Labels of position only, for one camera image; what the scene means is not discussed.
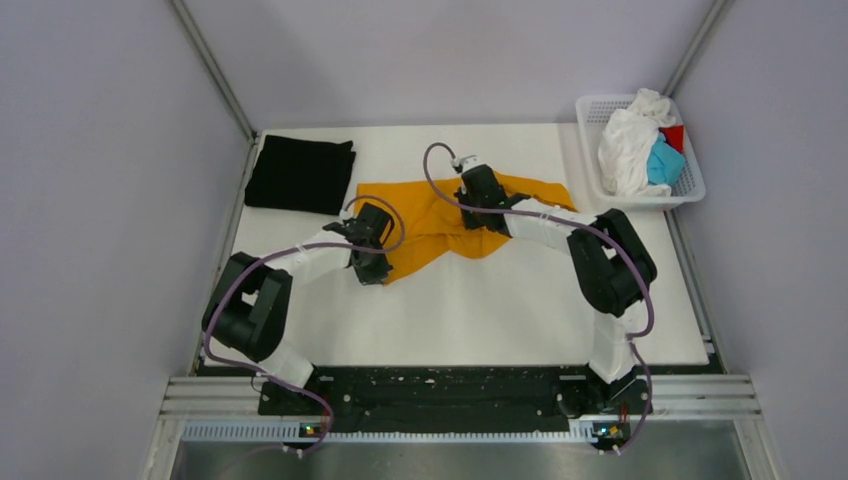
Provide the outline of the orange t shirt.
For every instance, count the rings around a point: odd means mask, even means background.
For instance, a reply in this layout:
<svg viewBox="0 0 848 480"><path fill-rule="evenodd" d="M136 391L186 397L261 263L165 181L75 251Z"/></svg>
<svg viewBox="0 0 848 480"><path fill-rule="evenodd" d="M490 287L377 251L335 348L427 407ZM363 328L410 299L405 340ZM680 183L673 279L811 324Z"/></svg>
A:
<svg viewBox="0 0 848 480"><path fill-rule="evenodd" d="M565 186L539 180L495 173L508 194L528 194L548 205L577 211ZM400 247L387 255L393 270L387 284L413 275L447 252L471 260L493 254L509 240L485 228L465 228L461 210L436 195L422 181L400 183L360 183L357 195L373 195L387 201L400 214L405 238Z"/></svg>

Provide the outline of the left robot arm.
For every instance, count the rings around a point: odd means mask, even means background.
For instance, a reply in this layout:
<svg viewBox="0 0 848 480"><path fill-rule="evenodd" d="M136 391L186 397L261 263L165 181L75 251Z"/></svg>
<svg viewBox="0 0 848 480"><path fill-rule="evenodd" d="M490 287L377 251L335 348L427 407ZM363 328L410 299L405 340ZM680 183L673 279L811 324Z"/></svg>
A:
<svg viewBox="0 0 848 480"><path fill-rule="evenodd" d="M283 401L297 413L319 404L323 415L332 418L332 407L310 379L313 364L284 339L292 292L342 270L351 270L363 286L382 285L393 269L388 255L405 236L395 207L362 195L304 243L263 257L233 254L202 318L205 356L283 388Z"/></svg>

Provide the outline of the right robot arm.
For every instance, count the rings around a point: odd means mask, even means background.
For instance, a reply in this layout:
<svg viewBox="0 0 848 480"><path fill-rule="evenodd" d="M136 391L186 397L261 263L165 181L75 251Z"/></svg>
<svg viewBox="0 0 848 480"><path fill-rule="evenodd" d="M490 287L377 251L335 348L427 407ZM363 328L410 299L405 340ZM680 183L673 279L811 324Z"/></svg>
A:
<svg viewBox="0 0 848 480"><path fill-rule="evenodd" d="M610 209L593 217L545 204L523 193L507 194L487 164L457 167L455 193L469 229L529 240L570 257L580 292L595 311L592 350L584 381L564 386L557 405L569 419L602 412L626 414L635 391L634 350L640 331L631 308L642 302L655 315L646 295L656 265L628 217Z"/></svg>

